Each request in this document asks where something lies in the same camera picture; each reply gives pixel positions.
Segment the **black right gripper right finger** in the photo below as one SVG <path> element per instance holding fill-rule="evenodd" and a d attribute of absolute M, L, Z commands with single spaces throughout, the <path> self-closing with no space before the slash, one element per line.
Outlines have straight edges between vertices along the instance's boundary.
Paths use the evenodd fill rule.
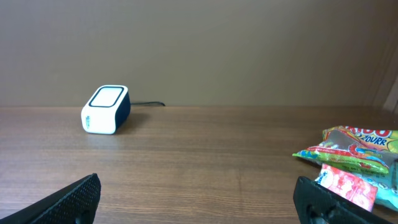
<path fill-rule="evenodd" d="M 297 179 L 293 201 L 301 224 L 390 224 L 304 176 Z"/>

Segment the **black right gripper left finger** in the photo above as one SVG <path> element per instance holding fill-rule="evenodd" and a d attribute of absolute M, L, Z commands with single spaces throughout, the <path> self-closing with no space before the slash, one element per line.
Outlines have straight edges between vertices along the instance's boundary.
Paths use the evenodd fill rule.
<path fill-rule="evenodd" d="M 96 173 L 1 219 L 1 224 L 92 224 L 101 197 Z"/>

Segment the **small red white box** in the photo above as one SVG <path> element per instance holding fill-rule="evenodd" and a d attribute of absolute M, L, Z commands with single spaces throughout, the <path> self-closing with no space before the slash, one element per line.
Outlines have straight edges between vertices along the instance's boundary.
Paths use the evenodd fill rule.
<path fill-rule="evenodd" d="M 323 164 L 315 182 L 369 212 L 373 210 L 377 187 L 354 174 Z"/>

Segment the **Haribo gummy candy bag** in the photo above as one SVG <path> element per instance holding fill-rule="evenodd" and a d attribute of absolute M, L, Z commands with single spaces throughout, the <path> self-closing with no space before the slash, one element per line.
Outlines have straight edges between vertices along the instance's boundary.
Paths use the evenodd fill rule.
<path fill-rule="evenodd" d="M 397 161 L 397 131 L 335 126 L 323 130 L 320 144 L 293 156 L 350 172 L 387 175 Z"/>

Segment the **light blue tissue pack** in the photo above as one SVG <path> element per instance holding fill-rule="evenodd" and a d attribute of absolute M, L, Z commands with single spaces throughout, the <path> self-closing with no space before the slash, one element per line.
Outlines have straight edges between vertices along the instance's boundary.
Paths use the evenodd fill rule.
<path fill-rule="evenodd" d="M 378 188 L 375 203 L 397 211 L 397 161 L 388 174 L 356 174 L 357 177 Z"/>

